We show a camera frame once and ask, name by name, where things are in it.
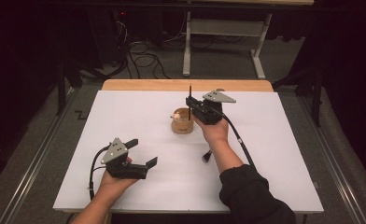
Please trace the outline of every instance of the white desk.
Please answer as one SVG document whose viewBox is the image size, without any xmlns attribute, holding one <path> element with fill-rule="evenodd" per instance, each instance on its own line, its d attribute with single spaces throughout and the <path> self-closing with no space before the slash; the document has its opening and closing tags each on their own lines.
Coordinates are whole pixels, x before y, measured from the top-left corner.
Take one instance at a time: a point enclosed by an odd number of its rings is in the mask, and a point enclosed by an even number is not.
<svg viewBox="0 0 366 224">
<path fill-rule="evenodd" d="M 268 5 L 313 5 L 314 0 L 188 0 L 191 2 L 224 2 L 224 3 L 250 3 Z M 265 79 L 260 62 L 260 51 L 270 26 L 272 14 L 267 14 L 264 21 L 222 21 L 192 19 L 191 13 L 187 13 L 186 23 L 186 47 L 183 60 L 183 76 L 190 76 L 191 49 L 190 40 L 192 34 L 197 35 L 237 35 L 255 36 L 259 38 L 255 49 L 250 50 L 250 56 L 255 66 L 258 79 Z"/>
<path fill-rule="evenodd" d="M 130 87 L 134 80 L 113 82 L 120 90 L 135 89 Z M 141 91 L 99 91 L 53 208 L 77 212 L 90 202 L 87 187 L 93 157 L 99 149 L 119 137 L 122 142 L 139 139 L 139 145 L 130 149 L 129 156 L 134 163 L 144 164 L 156 156 L 159 159 L 158 164 L 148 171 L 148 178 L 130 187 L 112 207 L 112 212 L 228 212 L 218 199 L 221 185 L 213 157 L 209 163 L 201 160 L 208 148 L 200 128 L 195 125 L 194 131 L 186 135 L 175 134 L 171 130 L 170 115 L 176 108 L 185 106 L 188 96 L 188 91 L 173 90 L 187 85 L 186 89 L 191 82 L 192 96 L 199 100 L 202 93 L 207 92 L 197 91 L 203 88 L 199 86 L 201 83 L 206 83 L 206 87 L 216 85 L 226 90 L 233 85 L 237 90 L 251 89 L 248 86 L 251 83 L 254 84 L 253 90 L 259 90 L 262 84 L 269 85 L 266 81 L 244 80 L 140 80 L 137 89 Z M 168 91 L 159 91 L 162 86 Z M 224 112 L 246 142 L 260 174 L 269 180 L 273 195 L 296 213 L 322 212 L 277 93 L 225 93 L 237 103 L 224 104 Z M 233 132 L 229 138 L 236 153 L 246 161 Z M 94 173 L 95 192 L 102 173 L 102 170 Z"/>
</svg>

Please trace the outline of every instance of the person's right hand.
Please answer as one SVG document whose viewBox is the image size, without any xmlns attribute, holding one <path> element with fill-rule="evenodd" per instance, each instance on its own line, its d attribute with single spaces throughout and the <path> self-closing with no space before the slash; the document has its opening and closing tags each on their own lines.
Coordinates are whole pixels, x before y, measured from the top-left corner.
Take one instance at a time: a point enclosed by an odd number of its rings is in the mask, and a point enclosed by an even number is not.
<svg viewBox="0 0 366 224">
<path fill-rule="evenodd" d="M 217 124 L 205 125 L 195 116 L 193 116 L 193 119 L 203 130 L 204 139 L 209 146 L 212 147 L 220 141 L 228 142 L 229 123 L 227 120 L 222 119 Z"/>
</svg>

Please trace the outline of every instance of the person's hand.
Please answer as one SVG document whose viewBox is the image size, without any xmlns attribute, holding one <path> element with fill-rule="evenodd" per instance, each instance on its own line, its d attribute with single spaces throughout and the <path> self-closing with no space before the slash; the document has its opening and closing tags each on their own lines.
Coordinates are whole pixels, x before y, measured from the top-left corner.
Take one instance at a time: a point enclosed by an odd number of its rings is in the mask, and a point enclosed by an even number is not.
<svg viewBox="0 0 366 224">
<path fill-rule="evenodd" d="M 137 181 L 138 179 L 114 178 L 105 170 L 99 189 L 95 194 L 95 198 L 104 201 L 105 204 L 111 207 L 124 191 Z"/>
<path fill-rule="evenodd" d="M 101 185 L 93 197 L 92 201 L 78 214 L 72 224 L 92 224 L 106 223 L 108 210 L 113 206 L 116 200 L 129 188 L 136 183 L 137 179 L 117 179 L 105 170 L 102 176 Z"/>
<path fill-rule="evenodd" d="M 222 119 L 217 124 L 205 125 L 195 116 L 193 116 L 193 119 L 203 130 L 204 139 L 209 146 L 213 146 L 220 141 L 228 142 L 229 123 L 227 120 Z"/>
</svg>

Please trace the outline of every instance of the white table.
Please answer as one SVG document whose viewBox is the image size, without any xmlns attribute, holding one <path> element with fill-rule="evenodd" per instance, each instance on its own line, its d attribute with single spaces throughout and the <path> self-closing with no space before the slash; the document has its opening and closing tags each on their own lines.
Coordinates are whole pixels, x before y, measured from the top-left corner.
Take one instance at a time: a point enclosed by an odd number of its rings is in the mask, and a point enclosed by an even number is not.
<svg viewBox="0 0 366 224">
<path fill-rule="evenodd" d="M 188 96 L 188 90 L 171 90 L 186 85 L 188 88 L 188 84 L 192 83 L 192 96 L 202 100 L 202 94 L 207 91 L 197 89 L 203 88 L 199 84 L 206 83 L 206 88 L 217 85 L 228 90 L 235 85 L 238 90 L 225 92 L 237 103 L 224 104 L 223 109 L 246 142 L 258 171 L 268 179 L 272 194 L 296 213 L 322 212 L 322 205 L 277 93 L 239 91 L 250 89 L 248 85 L 251 83 L 254 83 L 254 90 L 258 89 L 257 84 L 268 83 L 256 82 L 140 80 L 136 88 L 134 80 L 114 81 L 117 89 L 140 91 L 98 92 L 53 208 L 77 212 L 90 202 L 87 187 L 93 157 L 99 149 L 119 137 L 122 142 L 139 139 L 139 145 L 130 149 L 129 156 L 134 163 L 144 164 L 158 156 L 158 164 L 148 171 L 146 180 L 140 180 L 124 193 L 111 212 L 229 212 L 228 207 L 218 199 L 221 185 L 214 159 L 211 158 L 209 163 L 201 160 L 208 148 L 200 128 L 195 125 L 194 131 L 185 135 L 175 134 L 171 130 L 170 115 L 175 109 L 185 106 Z M 239 157 L 246 161 L 233 132 L 230 132 L 229 140 Z M 95 192 L 102 173 L 102 170 L 94 173 Z"/>
</svg>

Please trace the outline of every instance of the cable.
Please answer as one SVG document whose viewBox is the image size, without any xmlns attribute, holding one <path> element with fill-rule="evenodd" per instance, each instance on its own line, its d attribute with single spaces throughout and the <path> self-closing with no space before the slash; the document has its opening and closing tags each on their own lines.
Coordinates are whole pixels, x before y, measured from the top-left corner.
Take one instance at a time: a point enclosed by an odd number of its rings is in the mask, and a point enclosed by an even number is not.
<svg viewBox="0 0 366 224">
<path fill-rule="evenodd" d="M 121 35 L 121 31 L 122 31 L 122 28 L 125 29 L 125 37 L 124 37 L 124 41 L 122 43 L 125 43 L 127 41 L 127 36 L 128 36 L 128 29 L 127 27 L 125 26 L 124 23 L 120 22 L 120 21 L 117 21 L 117 24 L 120 25 L 120 32 L 119 32 L 119 36 Z"/>
<path fill-rule="evenodd" d="M 235 133 L 235 136 L 238 139 L 239 144 L 241 145 L 242 149 L 244 150 L 244 153 L 246 155 L 247 161 L 249 162 L 249 165 L 253 166 L 253 168 L 255 169 L 255 171 L 257 171 L 256 166 L 255 166 L 255 163 L 253 162 L 252 158 L 250 157 L 249 152 L 247 151 L 247 148 L 245 146 L 244 141 L 242 140 L 241 136 L 239 136 L 239 133 L 236 131 L 236 129 L 233 126 L 232 122 L 229 120 L 229 118 L 227 118 L 227 116 L 224 113 L 222 114 L 222 117 L 224 119 L 226 119 L 227 122 L 229 122 L 229 124 L 231 125 L 232 130 Z"/>
<path fill-rule="evenodd" d="M 137 52 L 132 52 L 132 48 L 135 47 L 135 46 L 138 46 L 138 45 L 145 46 L 145 49 L 143 49 L 141 51 L 137 51 Z M 165 70 L 162 66 L 160 58 L 155 54 L 147 53 L 147 51 L 148 51 L 148 45 L 146 43 L 143 43 L 143 42 L 136 42 L 136 43 L 134 43 L 130 46 L 129 55 L 130 55 L 130 59 L 131 59 L 132 63 L 134 64 L 134 67 L 135 67 L 136 73 L 138 75 L 138 78 L 139 79 L 141 78 L 141 75 L 140 75 L 140 72 L 139 72 L 140 67 L 149 67 L 149 66 L 152 66 L 153 64 L 155 64 L 154 68 L 153 68 L 153 71 L 152 71 L 152 74 L 153 74 L 154 78 L 158 79 L 158 77 L 156 76 L 156 69 L 159 66 L 162 70 L 162 75 L 167 79 L 171 79 L 170 77 L 168 77 L 165 74 Z M 142 59 L 146 59 L 146 58 L 150 58 L 150 59 L 152 59 L 152 61 L 150 61 L 150 63 L 144 64 L 144 65 L 138 64 L 138 61 L 140 61 Z"/>
<path fill-rule="evenodd" d="M 92 162 L 92 166 L 91 166 L 91 170 L 90 170 L 90 184 L 89 184 L 89 190 L 90 190 L 90 198 L 91 198 L 91 200 L 95 196 L 95 193 L 93 192 L 93 181 L 92 181 L 92 176 L 93 176 L 93 171 L 94 171 L 95 163 L 96 163 L 96 160 L 98 159 L 99 155 L 101 155 L 102 152 L 107 151 L 107 149 L 109 148 L 109 146 L 104 147 L 101 150 L 99 150 L 98 153 L 96 153 L 95 157 L 93 158 L 93 162 Z"/>
<path fill-rule="evenodd" d="M 128 71 L 128 74 L 130 75 L 130 79 L 133 79 L 133 74 L 131 73 L 131 69 L 130 69 L 130 66 L 128 66 L 128 64 L 127 64 L 127 71 Z"/>
<path fill-rule="evenodd" d="M 180 34 L 182 33 L 182 31 L 183 31 L 184 24 L 185 24 L 185 22 L 186 22 L 186 18 L 187 18 L 187 13 L 185 12 L 185 13 L 184 13 L 184 18 L 183 18 L 182 25 L 180 26 L 180 30 L 179 30 L 179 32 L 177 33 L 177 35 L 176 35 L 175 37 L 173 37 L 172 39 L 163 40 L 163 41 L 162 41 L 163 43 L 170 42 L 170 41 L 174 41 L 174 40 L 177 40 L 177 39 L 179 39 L 179 38 L 181 38 L 181 37 L 183 37 L 183 36 L 186 36 L 186 35 L 180 35 Z"/>
<path fill-rule="evenodd" d="M 307 216 L 308 216 L 307 214 L 304 214 L 304 215 L 303 215 L 303 224 L 305 224 L 305 223 L 306 223 Z"/>
<path fill-rule="evenodd" d="M 190 46 L 194 49 L 207 49 L 209 47 L 211 47 L 213 44 L 216 43 L 227 43 L 227 44 L 235 44 L 235 43 L 239 43 L 242 42 L 246 39 L 249 38 L 249 36 L 239 36 L 236 40 L 227 40 L 227 39 L 220 39 L 217 38 L 215 35 L 193 35 L 192 36 L 193 39 L 198 40 L 198 42 L 209 42 L 206 46 L 204 47 L 196 47 L 194 46 L 194 41 L 191 41 Z"/>
<path fill-rule="evenodd" d="M 103 169 L 103 168 L 106 168 L 106 166 L 99 166 L 99 167 L 96 167 L 95 169 L 93 169 L 93 171 L 96 171 L 96 170 L 99 170 L 99 169 Z"/>
<path fill-rule="evenodd" d="M 69 224 L 70 223 L 70 220 L 72 220 L 73 216 L 75 215 L 76 213 L 72 213 L 69 215 L 69 217 L 67 218 L 65 224 Z"/>
</svg>

